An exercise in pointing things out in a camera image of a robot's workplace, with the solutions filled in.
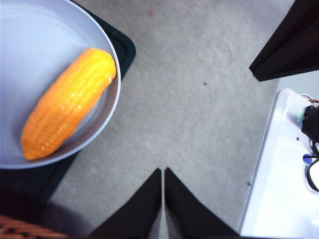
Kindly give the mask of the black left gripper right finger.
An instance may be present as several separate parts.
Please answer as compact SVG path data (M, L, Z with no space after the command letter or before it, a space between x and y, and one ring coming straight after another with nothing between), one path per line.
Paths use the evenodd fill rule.
M164 171L165 206L185 239L238 239L235 230L205 207L174 174Z

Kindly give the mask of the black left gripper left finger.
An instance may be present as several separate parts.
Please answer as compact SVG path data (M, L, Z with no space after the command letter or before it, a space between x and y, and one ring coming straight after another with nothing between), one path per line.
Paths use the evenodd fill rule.
M147 239L161 209L161 170L156 169L135 194L90 233L92 239Z

